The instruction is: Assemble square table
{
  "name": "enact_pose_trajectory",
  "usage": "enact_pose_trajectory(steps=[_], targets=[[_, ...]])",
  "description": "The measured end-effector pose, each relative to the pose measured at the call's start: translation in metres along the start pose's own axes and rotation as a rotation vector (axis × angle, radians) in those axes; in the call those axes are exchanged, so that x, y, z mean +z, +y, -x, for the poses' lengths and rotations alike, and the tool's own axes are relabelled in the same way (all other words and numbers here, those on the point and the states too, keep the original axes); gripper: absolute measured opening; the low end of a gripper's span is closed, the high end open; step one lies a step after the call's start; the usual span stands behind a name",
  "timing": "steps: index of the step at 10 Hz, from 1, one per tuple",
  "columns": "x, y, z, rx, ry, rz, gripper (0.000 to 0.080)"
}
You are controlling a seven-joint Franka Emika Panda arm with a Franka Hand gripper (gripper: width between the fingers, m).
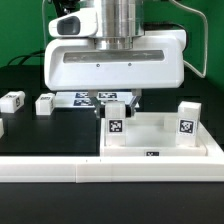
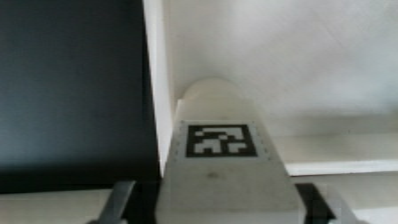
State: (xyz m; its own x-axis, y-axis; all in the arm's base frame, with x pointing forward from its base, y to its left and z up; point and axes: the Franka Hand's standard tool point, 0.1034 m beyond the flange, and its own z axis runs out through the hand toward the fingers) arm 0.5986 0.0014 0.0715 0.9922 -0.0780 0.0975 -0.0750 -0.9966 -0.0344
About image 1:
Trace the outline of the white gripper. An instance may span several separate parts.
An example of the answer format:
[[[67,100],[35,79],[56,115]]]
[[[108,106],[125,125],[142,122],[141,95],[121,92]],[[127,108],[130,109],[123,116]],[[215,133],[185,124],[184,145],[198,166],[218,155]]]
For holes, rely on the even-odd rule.
[[[183,83],[185,46],[183,30],[147,31],[129,50],[98,50],[90,38],[56,39],[45,51],[45,84],[52,91],[89,90],[97,118],[105,117],[98,91],[132,89],[126,106],[130,118],[141,89],[177,88]]]

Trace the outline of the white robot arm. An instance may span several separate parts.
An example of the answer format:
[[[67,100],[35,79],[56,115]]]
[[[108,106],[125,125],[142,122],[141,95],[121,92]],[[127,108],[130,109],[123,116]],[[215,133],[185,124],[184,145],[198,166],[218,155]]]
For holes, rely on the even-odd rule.
[[[80,0],[76,12],[52,20],[44,80],[52,91],[86,90],[109,120],[134,114],[144,89],[184,81],[183,30],[147,31],[142,0]]]

